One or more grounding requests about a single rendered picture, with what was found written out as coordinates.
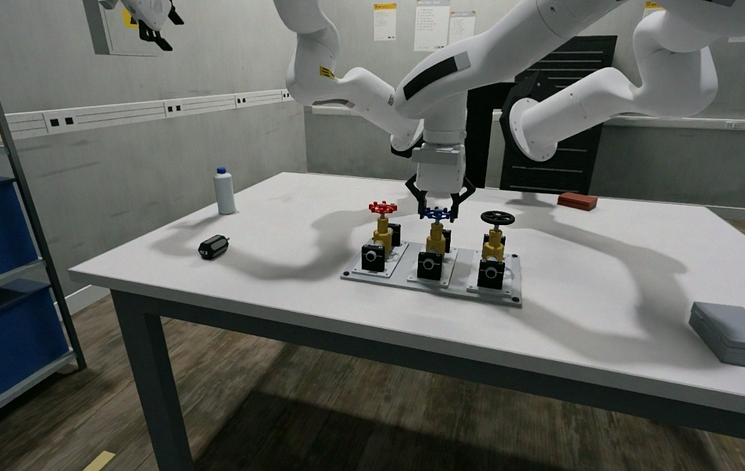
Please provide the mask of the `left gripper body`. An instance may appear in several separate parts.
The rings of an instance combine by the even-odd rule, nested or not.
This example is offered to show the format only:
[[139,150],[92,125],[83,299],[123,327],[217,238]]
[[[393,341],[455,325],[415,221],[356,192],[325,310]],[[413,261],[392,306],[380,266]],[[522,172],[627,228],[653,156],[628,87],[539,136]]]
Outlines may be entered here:
[[458,166],[418,163],[416,176],[418,190],[456,194],[464,188],[462,185],[466,172],[464,145],[459,142],[457,145],[441,145],[441,147],[453,146],[456,146],[453,151],[460,151]]

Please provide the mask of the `white bottle with blue cap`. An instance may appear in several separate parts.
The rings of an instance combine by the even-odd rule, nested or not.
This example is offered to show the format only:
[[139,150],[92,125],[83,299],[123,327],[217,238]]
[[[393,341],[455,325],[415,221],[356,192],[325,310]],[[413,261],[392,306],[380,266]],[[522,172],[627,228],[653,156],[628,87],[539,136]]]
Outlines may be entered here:
[[216,188],[218,213],[228,215],[236,212],[231,174],[226,172],[225,167],[220,167],[217,169],[217,174],[213,176],[213,180]]

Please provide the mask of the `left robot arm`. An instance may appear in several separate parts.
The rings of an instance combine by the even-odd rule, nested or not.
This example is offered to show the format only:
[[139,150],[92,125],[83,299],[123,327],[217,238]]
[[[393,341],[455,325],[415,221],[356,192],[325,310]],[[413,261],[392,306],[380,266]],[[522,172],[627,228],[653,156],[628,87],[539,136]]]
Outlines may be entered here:
[[[423,140],[432,144],[414,147],[411,163],[458,166],[456,146],[441,145],[467,137],[468,90],[516,77],[627,1],[521,0],[488,31],[427,56],[394,96],[398,115],[424,119]],[[642,19],[632,38],[642,87],[606,67],[542,103],[520,99],[510,111],[510,130],[527,157],[546,161],[557,142],[619,115],[687,118],[715,99],[709,45],[745,37],[745,0],[650,1],[663,9]]]

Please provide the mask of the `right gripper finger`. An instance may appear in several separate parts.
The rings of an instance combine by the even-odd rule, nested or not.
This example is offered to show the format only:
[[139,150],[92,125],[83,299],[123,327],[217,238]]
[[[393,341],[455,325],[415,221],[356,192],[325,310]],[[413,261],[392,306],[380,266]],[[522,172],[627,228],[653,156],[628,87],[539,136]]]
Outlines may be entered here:
[[[146,33],[146,29],[148,31],[148,35]],[[160,31],[154,31],[155,36],[153,35],[153,29],[150,29],[142,19],[139,19],[139,38],[141,40],[146,40],[147,42],[155,42],[155,44],[159,45],[161,50],[163,51],[173,51],[173,48],[170,44],[167,43],[165,38],[161,38]],[[150,36],[149,36],[150,35]]]
[[169,17],[169,19],[171,19],[172,23],[174,23],[175,25],[184,25],[183,20],[178,15],[178,13],[176,13],[176,11],[175,11],[175,7],[173,5],[172,0],[170,0],[170,1],[171,1],[171,11],[169,11],[169,14],[168,14],[167,17]]

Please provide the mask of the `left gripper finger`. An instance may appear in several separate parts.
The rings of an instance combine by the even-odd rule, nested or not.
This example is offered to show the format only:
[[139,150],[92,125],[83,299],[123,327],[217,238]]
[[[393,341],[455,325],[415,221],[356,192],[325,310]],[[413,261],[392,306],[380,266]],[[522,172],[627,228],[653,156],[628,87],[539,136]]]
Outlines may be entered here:
[[426,203],[427,203],[425,196],[426,196],[427,191],[425,190],[420,191],[414,185],[414,182],[416,182],[416,176],[417,174],[414,174],[412,178],[406,181],[405,185],[408,188],[408,190],[411,191],[412,196],[415,196],[418,201],[418,214],[420,214],[420,218],[425,218],[424,211],[426,211]]
[[471,196],[476,188],[471,182],[467,179],[467,177],[464,175],[464,186],[467,188],[467,191],[465,191],[461,196],[459,193],[456,194],[450,194],[452,196],[453,204],[451,207],[451,214],[450,214],[450,223],[454,223],[454,220],[458,218],[459,215],[459,205],[462,203],[462,201],[467,200],[469,196]]

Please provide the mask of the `reddish-brown rectangular block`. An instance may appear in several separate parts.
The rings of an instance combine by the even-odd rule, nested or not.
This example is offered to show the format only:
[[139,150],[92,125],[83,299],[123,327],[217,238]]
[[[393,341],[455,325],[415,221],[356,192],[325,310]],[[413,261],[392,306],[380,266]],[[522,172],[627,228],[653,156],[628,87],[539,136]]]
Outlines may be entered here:
[[591,211],[597,206],[597,201],[597,198],[591,196],[581,196],[581,194],[564,192],[564,194],[558,196],[557,205],[572,207],[580,211]]

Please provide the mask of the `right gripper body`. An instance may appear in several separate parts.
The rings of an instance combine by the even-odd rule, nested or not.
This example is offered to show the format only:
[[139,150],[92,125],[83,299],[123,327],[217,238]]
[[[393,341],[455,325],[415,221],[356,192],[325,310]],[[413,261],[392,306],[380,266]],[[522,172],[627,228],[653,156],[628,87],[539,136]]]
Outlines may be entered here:
[[121,0],[125,9],[139,24],[139,19],[153,29],[160,31],[171,11],[170,0]]

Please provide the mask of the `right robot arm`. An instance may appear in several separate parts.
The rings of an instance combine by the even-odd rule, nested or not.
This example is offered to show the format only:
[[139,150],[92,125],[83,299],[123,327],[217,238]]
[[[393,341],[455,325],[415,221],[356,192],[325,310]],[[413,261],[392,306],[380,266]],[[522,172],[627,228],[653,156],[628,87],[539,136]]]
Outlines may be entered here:
[[[397,114],[395,88],[362,67],[343,78],[334,77],[340,39],[319,0],[273,0],[287,29],[296,32],[296,45],[286,71],[286,90],[302,105],[344,105],[391,134],[391,146],[406,151],[423,136],[424,119]],[[315,31],[315,32],[313,32]],[[300,35],[307,33],[307,35]]]

